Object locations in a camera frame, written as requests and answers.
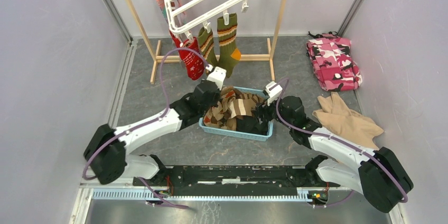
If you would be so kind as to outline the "green striped sock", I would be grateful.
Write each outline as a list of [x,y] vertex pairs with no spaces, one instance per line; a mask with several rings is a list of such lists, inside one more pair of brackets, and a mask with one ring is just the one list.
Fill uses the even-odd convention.
[[218,67],[226,70],[226,78],[230,78],[235,66],[241,59],[241,52],[236,45],[238,16],[236,13],[229,14],[229,22],[225,24],[223,17],[217,19],[217,33],[219,40]]
[[213,31],[208,31],[204,27],[202,27],[198,34],[198,44],[201,54],[206,59],[208,64],[211,64],[215,67],[218,64],[218,60],[214,52]]

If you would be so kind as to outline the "beige argyle sock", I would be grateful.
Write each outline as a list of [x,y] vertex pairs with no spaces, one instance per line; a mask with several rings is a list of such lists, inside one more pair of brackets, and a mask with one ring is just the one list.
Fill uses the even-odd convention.
[[229,118],[235,118],[237,116],[254,117],[256,106],[263,101],[264,99],[259,98],[258,96],[250,99],[231,100],[228,107]]

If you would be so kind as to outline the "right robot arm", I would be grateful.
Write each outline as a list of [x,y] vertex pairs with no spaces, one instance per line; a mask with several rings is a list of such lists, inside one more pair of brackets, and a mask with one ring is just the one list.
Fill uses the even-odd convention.
[[284,96],[285,88],[268,83],[263,91],[266,99],[256,106],[255,116],[264,122],[278,121],[294,142],[320,153],[306,165],[308,184],[345,186],[383,213],[408,202],[414,184],[392,150],[361,146],[330,132],[307,117],[300,97]]

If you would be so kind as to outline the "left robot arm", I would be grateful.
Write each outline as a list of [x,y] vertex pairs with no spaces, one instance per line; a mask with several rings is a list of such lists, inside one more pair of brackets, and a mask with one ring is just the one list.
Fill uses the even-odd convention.
[[87,161],[83,179],[105,185],[118,179],[142,177],[152,185],[161,185],[166,179],[166,171],[156,158],[133,155],[132,152],[154,139],[197,124],[211,107],[217,105],[225,78],[226,70],[215,67],[192,92],[158,114],[126,126],[99,126],[83,153]]

